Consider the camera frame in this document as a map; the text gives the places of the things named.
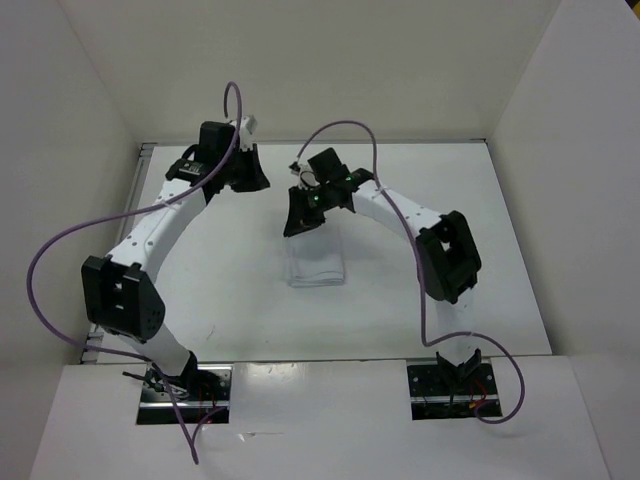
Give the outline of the white skirt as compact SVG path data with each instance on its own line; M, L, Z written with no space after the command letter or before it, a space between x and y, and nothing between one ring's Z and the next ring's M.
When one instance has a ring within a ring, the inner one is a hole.
M292 288L340 286L346 281L338 227L323 225L285 240L286 280Z

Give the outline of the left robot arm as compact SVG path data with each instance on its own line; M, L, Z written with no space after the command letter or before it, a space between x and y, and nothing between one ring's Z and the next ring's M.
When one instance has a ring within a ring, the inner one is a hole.
M269 187L253 141L256 125L252 116L203 122L198 143L166 172L154 211L106 256L90 256L81 268L89 320L155 363L176 399L192 397L200 377L193 354L165 324L155 282L179 237L214 195L224 188L245 193Z

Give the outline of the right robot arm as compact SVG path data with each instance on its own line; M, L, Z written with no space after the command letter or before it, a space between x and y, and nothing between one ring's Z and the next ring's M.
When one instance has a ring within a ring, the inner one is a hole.
M351 170L328 148L308 162L289 166L297 183L288 190L283 235L296 237L320 228L326 213L339 208L369 218L409 242L421 292L435 302L441 341L430 340L421 321L421 340L437 346L438 380L450 393L473 381L481 354L471 341L471 306L482 263L466 217L430 210L383 185L365 168Z

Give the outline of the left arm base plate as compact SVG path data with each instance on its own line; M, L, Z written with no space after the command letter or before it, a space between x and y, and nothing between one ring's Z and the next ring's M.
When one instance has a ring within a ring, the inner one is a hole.
M230 397L233 367L231 364L205 364L199 367L207 372L206 377L212 383L204 392L187 393L172 387L177 406L187 425L227 424L230 417ZM142 381L140 402L136 418L137 425L177 424L170 395L161 382L159 375L148 369L144 376L134 374Z

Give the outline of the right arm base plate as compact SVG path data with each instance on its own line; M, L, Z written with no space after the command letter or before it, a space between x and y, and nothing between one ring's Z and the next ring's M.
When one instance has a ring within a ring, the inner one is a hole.
M406 365L413 421L502 416L498 390L489 362L482 362L460 387L451 390L442 379L435 360Z

